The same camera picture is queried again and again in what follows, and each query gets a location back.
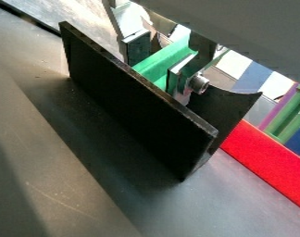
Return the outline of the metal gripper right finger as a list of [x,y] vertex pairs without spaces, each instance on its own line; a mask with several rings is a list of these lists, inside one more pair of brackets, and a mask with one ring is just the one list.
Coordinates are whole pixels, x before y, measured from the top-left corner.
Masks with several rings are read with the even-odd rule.
[[190,102],[192,93],[201,94],[209,87],[204,67],[213,59],[216,46],[217,43],[193,31],[188,53],[168,69],[166,93],[184,106]]

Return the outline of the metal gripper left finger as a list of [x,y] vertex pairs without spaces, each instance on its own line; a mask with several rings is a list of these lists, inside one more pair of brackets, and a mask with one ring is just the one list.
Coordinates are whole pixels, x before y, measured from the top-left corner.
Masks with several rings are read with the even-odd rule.
[[152,32],[146,29],[149,14],[130,0],[102,0],[113,28],[124,61],[137,65],[150,56]]

